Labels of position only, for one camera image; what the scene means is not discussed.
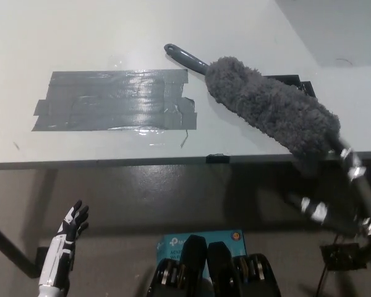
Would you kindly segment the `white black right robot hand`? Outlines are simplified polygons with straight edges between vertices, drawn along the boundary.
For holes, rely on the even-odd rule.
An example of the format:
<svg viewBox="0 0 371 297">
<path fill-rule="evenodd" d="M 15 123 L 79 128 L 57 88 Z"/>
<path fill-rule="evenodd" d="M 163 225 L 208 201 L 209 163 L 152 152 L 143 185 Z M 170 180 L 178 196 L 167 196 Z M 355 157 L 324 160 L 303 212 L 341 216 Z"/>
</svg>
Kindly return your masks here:
<svg viewBox="0 0 371 297">
<path fill-rule="evenodd" d="M 366 167 L 353 149 L 339 137 L 327 135 L 327 141 L 341 160 L 342 167 L 353 190 L 361 199 L 362 218 L 345 218 L 322 201 L 288 192 L 285 201 L 312 222 L 342 236 L 354 238 L 365 236 L 371 245 L 371 185 L 365 177 Z"/>
</svg>

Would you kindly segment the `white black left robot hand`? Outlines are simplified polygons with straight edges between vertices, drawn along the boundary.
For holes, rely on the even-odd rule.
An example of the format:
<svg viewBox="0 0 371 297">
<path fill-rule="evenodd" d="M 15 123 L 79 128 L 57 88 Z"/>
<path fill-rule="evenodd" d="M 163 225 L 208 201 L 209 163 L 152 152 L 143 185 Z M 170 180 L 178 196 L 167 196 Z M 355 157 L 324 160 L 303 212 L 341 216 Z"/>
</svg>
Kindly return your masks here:
<svg viewBox="0 0 371 297">
<path fill-rule="evenodd" d="M 74 268 L 76 242 L 88 228 L 87 205 L 78 200 L 67 212 L 52 238 L 38 282 L 39 297 L 67 296 Z"/>
</svg>

